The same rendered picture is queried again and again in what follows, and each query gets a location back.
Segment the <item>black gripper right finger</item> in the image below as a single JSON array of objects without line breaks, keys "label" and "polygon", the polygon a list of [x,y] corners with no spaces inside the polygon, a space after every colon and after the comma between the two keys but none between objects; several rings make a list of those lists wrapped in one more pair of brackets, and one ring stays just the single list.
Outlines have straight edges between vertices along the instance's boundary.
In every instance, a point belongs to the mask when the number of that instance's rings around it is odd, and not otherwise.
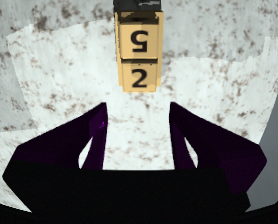
[{"label": "black gripper right finger", "polygon": [[197,168],[222,168],[231,194],[247,193],[267,163],[259,144],[193,114],[176,102],[170,102],[169,128],[174,169],[196,168],[186,138],[197,154]]}]

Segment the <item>dark brown digit cube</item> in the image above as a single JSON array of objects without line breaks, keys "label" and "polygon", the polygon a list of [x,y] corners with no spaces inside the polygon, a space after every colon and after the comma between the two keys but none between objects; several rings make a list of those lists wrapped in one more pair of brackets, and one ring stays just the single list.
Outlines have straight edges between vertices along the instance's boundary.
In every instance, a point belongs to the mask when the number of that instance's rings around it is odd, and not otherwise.
[{"label": "dark brown digit cube", "polygon": [[155,17],[124,17],[120,23],[121,57],[157,58],[159,23]]},{"label": "dark brown digit cube", "polygon": [[157,90],[157,58],[122,58],[124,93],[155,93]]}]

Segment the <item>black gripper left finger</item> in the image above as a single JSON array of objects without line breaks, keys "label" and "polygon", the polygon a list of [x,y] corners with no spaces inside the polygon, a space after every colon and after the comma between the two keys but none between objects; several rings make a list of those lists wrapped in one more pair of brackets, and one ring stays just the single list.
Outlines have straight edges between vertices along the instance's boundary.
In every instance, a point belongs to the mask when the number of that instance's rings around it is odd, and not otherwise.
[{"label": "black gripper left finger", "polygon": [[83,115],[18,145],[10,160],[79,168],[79,156],[93,137],[81,168],[103,169],[107,127],[107,104],[102,102]]}]

